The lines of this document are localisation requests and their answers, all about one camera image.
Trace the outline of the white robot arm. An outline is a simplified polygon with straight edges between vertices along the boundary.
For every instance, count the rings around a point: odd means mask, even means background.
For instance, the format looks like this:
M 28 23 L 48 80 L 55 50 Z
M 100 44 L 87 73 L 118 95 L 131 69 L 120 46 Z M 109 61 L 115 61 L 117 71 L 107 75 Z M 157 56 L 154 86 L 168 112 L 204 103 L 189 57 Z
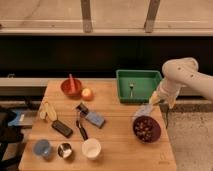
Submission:
M 200 73 L 198 68 L 197 60 L 192 57 L 166 61 L 162 66 L 164 78 L 149 98 L 149 104 L 164 100 L 172 109 L 183 86 L 213 102 L 213 76 Z

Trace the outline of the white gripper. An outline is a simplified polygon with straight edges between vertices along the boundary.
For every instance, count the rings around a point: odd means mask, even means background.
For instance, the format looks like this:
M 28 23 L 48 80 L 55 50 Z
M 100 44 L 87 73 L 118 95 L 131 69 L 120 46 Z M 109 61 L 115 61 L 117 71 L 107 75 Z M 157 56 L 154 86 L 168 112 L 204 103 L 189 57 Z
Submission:
M 168 102 L 169 109 L 175 105 L 176 98 L 179 95 L 181 85 L 171 80 L 162 80 L 157 87 L 156 92 L 153 92 L 149 98 L 149 104 L 155 105 L 160 99 Z

